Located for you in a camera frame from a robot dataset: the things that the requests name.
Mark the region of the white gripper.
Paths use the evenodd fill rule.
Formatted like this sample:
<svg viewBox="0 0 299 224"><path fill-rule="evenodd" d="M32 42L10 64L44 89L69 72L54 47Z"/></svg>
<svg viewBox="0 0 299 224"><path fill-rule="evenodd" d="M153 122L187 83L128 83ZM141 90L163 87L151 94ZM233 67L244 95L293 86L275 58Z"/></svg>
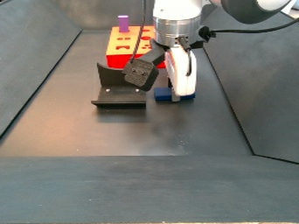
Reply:
<svg viewBox="0 0 299 224"><path fill-rule="evenodd" d="M164 53L164 64L172 84L172 102L180 101L180 96L192 95L196 88L197 64L192 52L185 52L180 45L171 47Z"/></svg>

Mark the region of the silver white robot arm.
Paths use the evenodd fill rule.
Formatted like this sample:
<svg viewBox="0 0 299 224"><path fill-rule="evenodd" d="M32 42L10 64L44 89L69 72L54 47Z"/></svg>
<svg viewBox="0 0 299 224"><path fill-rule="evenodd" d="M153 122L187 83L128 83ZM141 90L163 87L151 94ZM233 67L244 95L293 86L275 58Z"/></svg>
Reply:
<svg viewBox="0 0 299 224"><path fill-rule="evenodd" d="M209 34L203 32L201 12L207 2L219 6L240 23L256 24L271 18L295 0L155 0L153 31L155 41L167 47L165 68L171 82L171 98L177 102L195 94L196 58L192 44Z"/></svg>

